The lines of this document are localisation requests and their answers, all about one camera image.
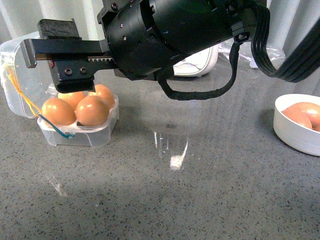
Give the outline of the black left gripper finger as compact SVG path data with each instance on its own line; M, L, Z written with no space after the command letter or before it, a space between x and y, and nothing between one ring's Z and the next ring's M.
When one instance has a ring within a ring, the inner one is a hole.
M27 68L48 61L55 89L60 93L94 91L94 74L117 69L106 40L25 39L20 48Z

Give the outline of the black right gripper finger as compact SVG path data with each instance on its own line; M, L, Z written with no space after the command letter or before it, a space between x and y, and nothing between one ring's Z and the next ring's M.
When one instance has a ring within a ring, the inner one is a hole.
M41 39L81 40L77 25L71 20L41 19L37 23Z

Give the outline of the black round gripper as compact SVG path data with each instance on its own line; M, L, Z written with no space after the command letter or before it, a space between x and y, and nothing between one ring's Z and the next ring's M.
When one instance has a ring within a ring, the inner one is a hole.
M239 34L253 34L246 0L105 0L97 21L111 57L130 80Z

